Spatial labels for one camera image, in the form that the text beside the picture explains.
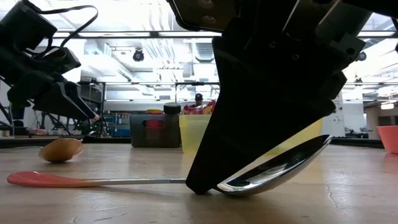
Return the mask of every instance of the plastic container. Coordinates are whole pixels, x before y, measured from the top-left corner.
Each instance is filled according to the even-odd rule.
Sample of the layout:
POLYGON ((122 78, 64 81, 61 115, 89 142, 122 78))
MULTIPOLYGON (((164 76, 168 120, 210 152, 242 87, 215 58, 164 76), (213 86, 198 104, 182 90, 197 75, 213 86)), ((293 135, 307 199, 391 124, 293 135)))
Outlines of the plastic container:
MULTIPOLYGON (((180 115, 182 151, 196 154, 211 115, 180 115)), ((288 140, 268 151, 265 156, 281 154, 299 144, 321 135, 322 121, 319 120, 288 140)))
POLYGON ((178 115, 131 114, 131 144, 134 147, 180 147, 178 115))
POLYGON ((398 154, 398 126, 378 126, 377 130, 384 148, 388 152, 398 154))

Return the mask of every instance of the dark storage bin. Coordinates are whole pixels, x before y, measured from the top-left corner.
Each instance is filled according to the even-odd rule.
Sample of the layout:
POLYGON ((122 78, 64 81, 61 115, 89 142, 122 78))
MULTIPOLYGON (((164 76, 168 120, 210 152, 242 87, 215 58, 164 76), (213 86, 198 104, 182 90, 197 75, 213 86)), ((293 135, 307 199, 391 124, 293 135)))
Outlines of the dark storage bin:
POLYGON ((130 114, 134 147, 180 147, 179 115, 130 114))

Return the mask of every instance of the person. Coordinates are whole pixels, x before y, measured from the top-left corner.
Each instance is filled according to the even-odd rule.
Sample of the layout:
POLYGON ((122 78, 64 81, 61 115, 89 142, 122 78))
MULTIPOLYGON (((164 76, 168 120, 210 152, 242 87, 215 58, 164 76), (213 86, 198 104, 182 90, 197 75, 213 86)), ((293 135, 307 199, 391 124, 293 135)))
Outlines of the person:
POLYGON ((197 93, 195 95, 195 104, 191 105, 190 107, 197 107, 200 106, 203 103, 203 95, 200 93, 197 93))

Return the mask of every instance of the camera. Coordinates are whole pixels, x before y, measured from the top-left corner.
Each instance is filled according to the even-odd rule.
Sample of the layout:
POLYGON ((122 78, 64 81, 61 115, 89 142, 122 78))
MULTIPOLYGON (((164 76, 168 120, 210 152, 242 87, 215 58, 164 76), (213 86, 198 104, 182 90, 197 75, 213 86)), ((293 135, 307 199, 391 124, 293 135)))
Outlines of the camera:
POLYGON ((144 60, 144 53, 142 53, 142 49, 136 49, 136 53, 132 56, 132 59, 136 62, 141 62, 144 60))

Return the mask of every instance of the yellow container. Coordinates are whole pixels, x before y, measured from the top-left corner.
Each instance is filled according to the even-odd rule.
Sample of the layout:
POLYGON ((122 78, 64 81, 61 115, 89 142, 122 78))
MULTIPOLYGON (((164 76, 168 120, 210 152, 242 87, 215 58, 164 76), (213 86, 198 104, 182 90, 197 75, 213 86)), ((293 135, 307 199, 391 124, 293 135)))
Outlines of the yellow container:
MULTIPOLYGON (((201 139, 205 134, 211 115, 180 115, 180 130, 182 151, 187 154, 196 154, 201 139)), ((280 143, 265 155, 278 155, 299 144, 321 135, 322 120, 319 120, 288 140, 280 143)))

